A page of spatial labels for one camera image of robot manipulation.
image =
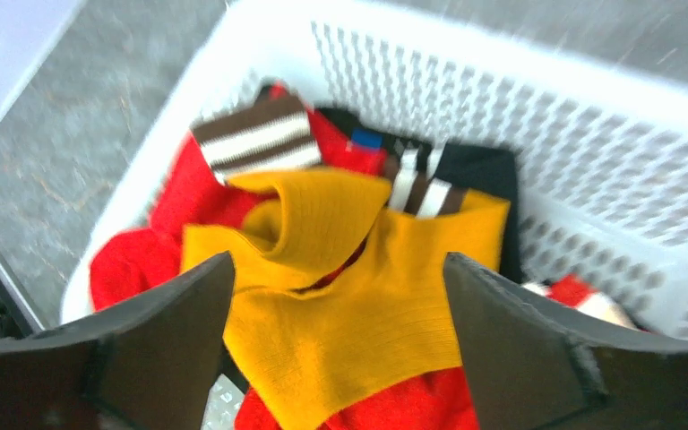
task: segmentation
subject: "yellow shirt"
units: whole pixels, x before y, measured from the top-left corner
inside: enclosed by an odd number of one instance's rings
[[[236,285],[224,340],[285,429],[313,429],[395,383],[461,366],[443,284],[460,252],[497,269],[509,203],[470,191],[435,219],[384,209],[388,181],[337,169],[258,173],[233,186],[273,192],[241,230],[188,226],[182,269],[230,251]],[[325,288],[297,293],[357,261]]]

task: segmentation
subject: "brown and white striped fabric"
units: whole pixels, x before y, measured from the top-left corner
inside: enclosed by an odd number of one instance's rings
[[[382,176],[391,181],[389,208],[422,219],[459,212],[468,190],[418,173],[413,151],[405,150],[401,162],[389,157],[383,166]]]
[[[321,165],[307,112],[293,95],[197,125],[193,137],[220,182],[239,173]]]

